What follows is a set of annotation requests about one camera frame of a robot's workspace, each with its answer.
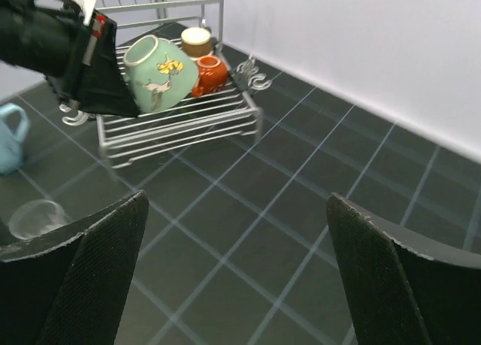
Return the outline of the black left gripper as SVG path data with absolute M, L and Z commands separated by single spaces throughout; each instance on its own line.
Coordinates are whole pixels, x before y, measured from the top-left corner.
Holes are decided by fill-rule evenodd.
M 61 103 L 138 117 L 117 63 L 116 23 L 99 11 L 83 20 L 73 0 L 1 0 L 1 60 L 43 74 Z

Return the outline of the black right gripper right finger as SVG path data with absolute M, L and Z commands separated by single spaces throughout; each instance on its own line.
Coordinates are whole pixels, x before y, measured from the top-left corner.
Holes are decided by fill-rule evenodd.
M 333 192 L 328 228 L 360 344 L 478 344 L 480 256 Z

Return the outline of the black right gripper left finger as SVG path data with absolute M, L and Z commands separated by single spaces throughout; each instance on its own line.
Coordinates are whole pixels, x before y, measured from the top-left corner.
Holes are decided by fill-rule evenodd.
M 143 190 L 1 248 L 3 344 L 112 344 L 149 213 Z

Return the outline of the mint green mug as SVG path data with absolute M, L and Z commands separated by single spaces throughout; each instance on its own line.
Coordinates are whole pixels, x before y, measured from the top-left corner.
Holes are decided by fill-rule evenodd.
M 198 80 L 197 65 L 175 44 L 146 35 L 123 55 L 126 81 L 144 113 L 167 110 L 182 101 Z

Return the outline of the small clear glass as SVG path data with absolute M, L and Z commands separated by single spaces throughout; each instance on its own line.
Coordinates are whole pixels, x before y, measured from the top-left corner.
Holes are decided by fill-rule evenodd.
M 25 203 L 8 220 L 9 232 L 20 240 L 29 240 L 71 223 L 63 207 L 47 199 Z

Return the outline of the cream cup with cork band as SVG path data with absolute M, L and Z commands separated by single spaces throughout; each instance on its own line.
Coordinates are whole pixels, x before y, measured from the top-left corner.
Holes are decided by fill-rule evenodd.
M 209 30 L 200 27 L 184 29 L 180 35 L 181 48 L 191 59 L 198 59 L 211 54 L 212 37 Z

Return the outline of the orange glazed ceramic mug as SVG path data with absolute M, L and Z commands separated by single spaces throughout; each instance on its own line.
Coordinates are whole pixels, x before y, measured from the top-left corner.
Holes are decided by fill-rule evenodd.
M 196 61 L 198 80 L 192 88 L 196 98 L 220 91 L 228 80 L 228 69 L 225 63 L 214 55 L 202 56 Z

